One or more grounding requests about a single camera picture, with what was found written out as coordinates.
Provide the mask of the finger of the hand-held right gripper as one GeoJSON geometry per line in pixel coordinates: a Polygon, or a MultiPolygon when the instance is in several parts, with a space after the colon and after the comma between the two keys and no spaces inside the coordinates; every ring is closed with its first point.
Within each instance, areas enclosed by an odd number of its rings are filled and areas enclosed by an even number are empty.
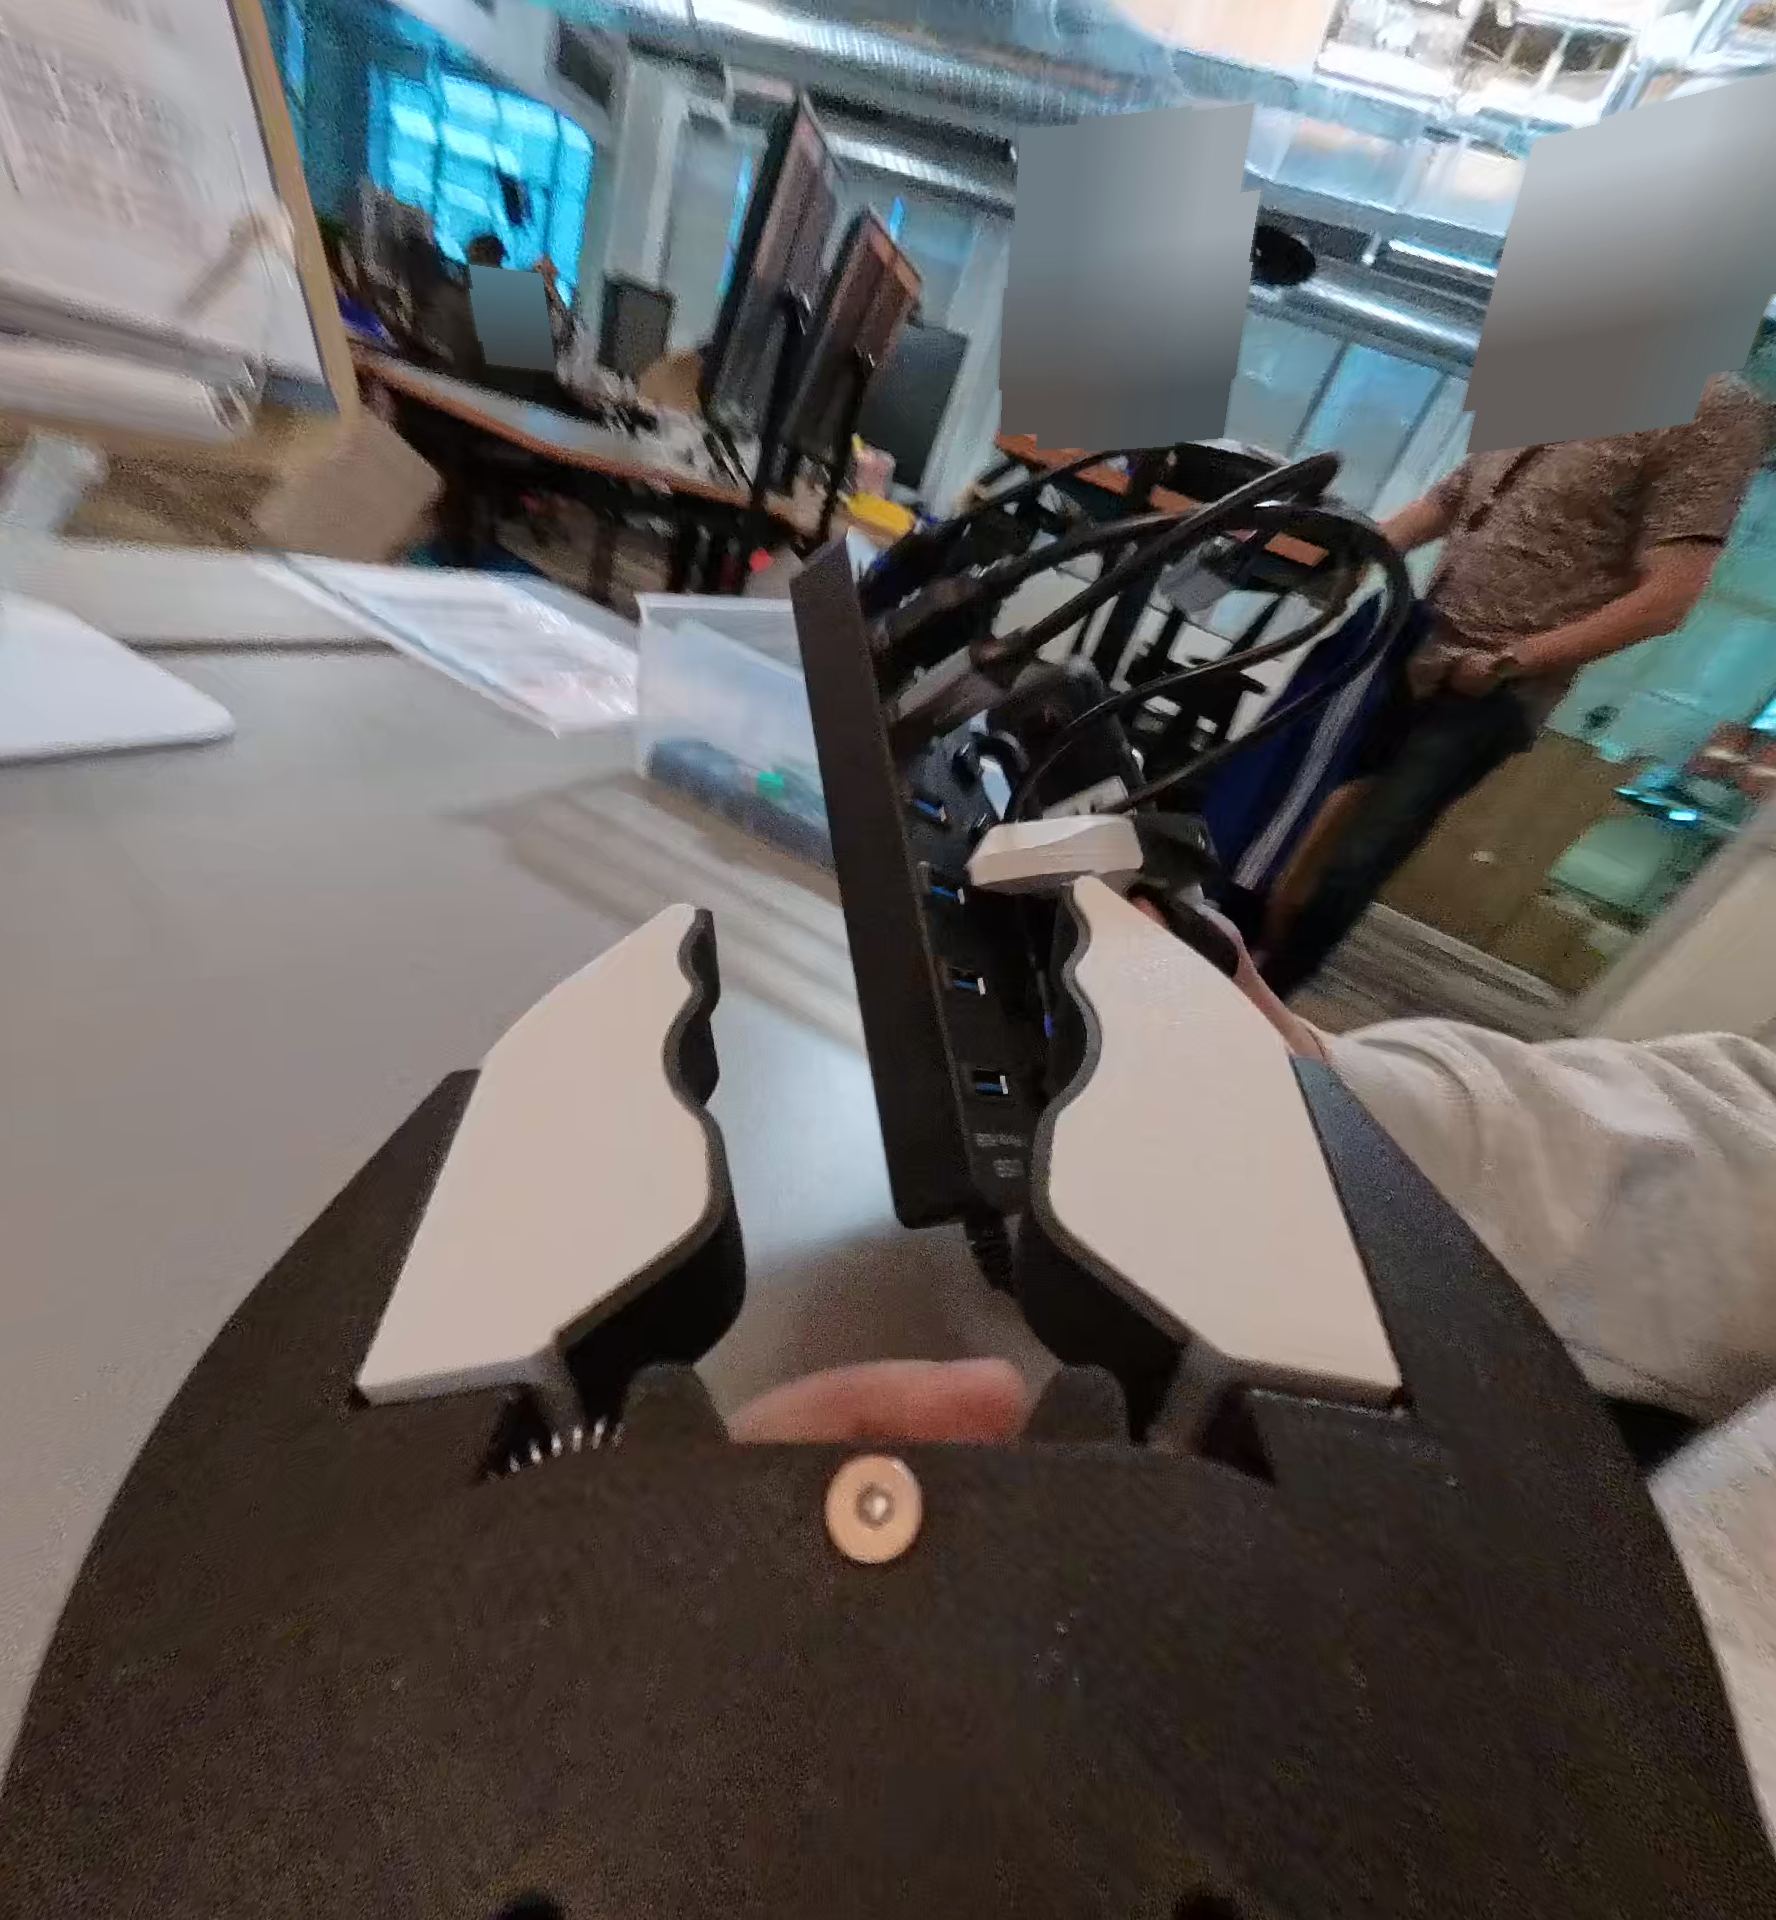
{"type": "Polygon", "coordinates": [[[981,894],[1056,894],[1082,876],[1121,883],[1143,874],[1143,838],[1121,814],[1066,814],[998,822],[967,858],[967,883],[981,894]]]}

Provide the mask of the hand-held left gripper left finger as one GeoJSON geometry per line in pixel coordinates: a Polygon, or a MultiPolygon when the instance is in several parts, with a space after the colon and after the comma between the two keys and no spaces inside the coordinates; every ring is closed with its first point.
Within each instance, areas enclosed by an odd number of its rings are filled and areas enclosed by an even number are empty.
{"type": "Polygon", "coordinates": [[[722,1340],[746,1260],[709,1116],[719,995],[711,915],[670,904],[491,1047],[355,1376],[370,1405],[618,1405],[722,1340]]]}

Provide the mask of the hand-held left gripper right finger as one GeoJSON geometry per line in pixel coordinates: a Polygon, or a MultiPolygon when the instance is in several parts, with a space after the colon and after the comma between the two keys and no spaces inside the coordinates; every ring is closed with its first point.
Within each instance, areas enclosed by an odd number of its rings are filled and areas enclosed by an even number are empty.
{"type": "Polygon", "coordinates": [[[1079,1056],[1034,1135],[1029,1224],[1105,1299],[1132,1438],[1405,1438],[1405,1376],[1297,1069],[1213,966],[1114,886],[1066,891],[1079,1056]]]}

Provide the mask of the black USB hub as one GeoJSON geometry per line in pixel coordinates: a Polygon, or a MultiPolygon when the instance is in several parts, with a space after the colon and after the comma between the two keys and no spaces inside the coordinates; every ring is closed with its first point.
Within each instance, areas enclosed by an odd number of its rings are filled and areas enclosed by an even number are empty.
{"type": "Polygon", "coordinates": [[[890,1203],[908,1227],[993,1246],[1024,1209],[1046,1103],[1052,907],[971,887],[994,825],[984,734],[890,740],[841,543],[805,563],[789,605],[890,1203]]]}

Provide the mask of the clear plastic bin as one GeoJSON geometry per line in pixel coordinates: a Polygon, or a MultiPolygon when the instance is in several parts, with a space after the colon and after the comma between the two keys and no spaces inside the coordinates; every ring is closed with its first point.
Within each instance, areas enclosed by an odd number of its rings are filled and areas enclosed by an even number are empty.
{"type": "Polygon", "coordinates": [[[789,600],[639,596],[638,770],[763,848],[833,874],[789,600]]]}

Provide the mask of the person's right forearm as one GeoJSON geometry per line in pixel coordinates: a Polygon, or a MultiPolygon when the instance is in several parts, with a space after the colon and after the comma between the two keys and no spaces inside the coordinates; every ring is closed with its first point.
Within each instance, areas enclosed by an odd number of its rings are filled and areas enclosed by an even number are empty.
{"type": "Polygon", "coordinates": [[[1772,1050],[1454,1020],[1324,1047],[1598,1392],[1715,1425],[1776,1387],[1772,1050]]]}

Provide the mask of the grey desk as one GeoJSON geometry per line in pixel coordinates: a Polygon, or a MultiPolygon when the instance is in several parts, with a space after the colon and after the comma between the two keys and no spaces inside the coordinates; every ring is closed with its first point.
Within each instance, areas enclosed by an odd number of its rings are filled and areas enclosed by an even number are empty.
{"type": "Polygon", "coordinates": [[[750,1294],[724,1409],[870,1357],[1052,1361],[890,1210],[835,883],[376,646],[175,646],[224,744],[0,770],[0,1775],[70,1582],[249,1288],[448,1073],[711,912],[750,1294]]]}

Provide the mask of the person's right hand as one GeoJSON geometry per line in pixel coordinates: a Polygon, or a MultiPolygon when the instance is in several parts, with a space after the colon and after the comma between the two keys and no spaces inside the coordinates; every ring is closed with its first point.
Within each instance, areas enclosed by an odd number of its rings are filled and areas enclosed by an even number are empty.
{"type": "Polygon", "coordinates": [[[1238,991],[1261,1011],[1261,1018],[1284,1040],[1287,1051],[1301,1062],[1331,1063],[1328,1036],[1301,1014],[1294,1014],[1281,995],[1274,995],[1258,964],[1251,959],[1238,925],[1217,907],[1206,907],[1206,925],[1213,928],[1213,939],[1228,949],[1232,978],[1238,991]]]}

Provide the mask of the person's left hand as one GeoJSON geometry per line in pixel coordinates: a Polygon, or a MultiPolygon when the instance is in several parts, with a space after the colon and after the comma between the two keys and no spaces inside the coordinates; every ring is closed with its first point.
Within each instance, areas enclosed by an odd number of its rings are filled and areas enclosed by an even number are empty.
{"type": "Polygon", "coordinates": [[[1029,1387],[1004,1357],[887,1357],[785,1382],[726,1422],[740,1444],[1010,1444],[1029,1387]]]}

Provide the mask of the laminated paper sheet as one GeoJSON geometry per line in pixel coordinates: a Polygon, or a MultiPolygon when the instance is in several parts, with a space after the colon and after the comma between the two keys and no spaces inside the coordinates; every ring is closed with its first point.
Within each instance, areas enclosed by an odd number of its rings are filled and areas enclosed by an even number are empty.
{"type": "Polygon", "coordinates": [[[363,639],[438,672],[554,737],[638,723],[635,629],[537,574],[363,566],[257,567],[363,639]]]}

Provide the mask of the black display panel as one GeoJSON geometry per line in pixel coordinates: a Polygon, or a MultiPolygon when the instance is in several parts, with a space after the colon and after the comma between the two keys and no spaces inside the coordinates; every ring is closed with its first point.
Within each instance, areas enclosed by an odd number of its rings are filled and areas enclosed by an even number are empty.
{"type": "Polygon", "coordinates": [[[724,298],[701,357],[701,411],[719,436],[763,427],[789,325],[820,299],[840,205],[827,129],[797,93],[761,149],[724,298]]]}
{"type": "Polygon", "coordinates": [[[781,445],[801,462],[844,472],[874,375],[922,299],[922,275],[879,214],[864,207],[835,251],[811,318],[805,360],[781,417],[781,445]]]}

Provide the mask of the wooden background table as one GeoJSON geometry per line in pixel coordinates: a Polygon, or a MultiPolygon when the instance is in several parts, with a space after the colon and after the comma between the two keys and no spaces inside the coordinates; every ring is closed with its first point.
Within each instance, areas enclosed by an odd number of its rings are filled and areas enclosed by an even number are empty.
{"type": "Polygon", "coordinates": [[[805,551],[822,518],[812,501],[769,492],[664,442],[498,396],[357,344],[355,378],[387,404],[394,432],[438,472],[433,540],[461,566],[514,556],[547,570],[546,527],[567,517],[583,544],[570,582],[608,612],[652,592],[650,560],[629,544],[657,535],[661,589],[726,592],[732,563],[758,547],[805,551]]]}

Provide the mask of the white document stand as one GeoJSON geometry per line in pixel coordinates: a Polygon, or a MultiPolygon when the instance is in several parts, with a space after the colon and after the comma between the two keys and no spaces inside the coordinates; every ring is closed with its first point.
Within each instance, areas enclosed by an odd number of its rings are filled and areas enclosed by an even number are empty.
{"type": "Polygon", "coordinates": [[[229,740],[224,707],[43,603],[31,577],[116,442],[233,445],[263,393],[246,352],[0,275],[0,414],[22,436],[0,476],[0,766],[229,740]]]}

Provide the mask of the leaning cardboard sheet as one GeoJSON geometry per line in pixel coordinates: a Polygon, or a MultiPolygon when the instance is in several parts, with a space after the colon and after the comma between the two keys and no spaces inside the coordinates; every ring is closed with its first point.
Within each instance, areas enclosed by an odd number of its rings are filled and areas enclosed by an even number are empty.
{"type": "Polygon", "coordinates": [[[399,563],[433,527],[442,492],[438,468],[357,404],[301,432],[249,522],[283,553],[399,563]]]}

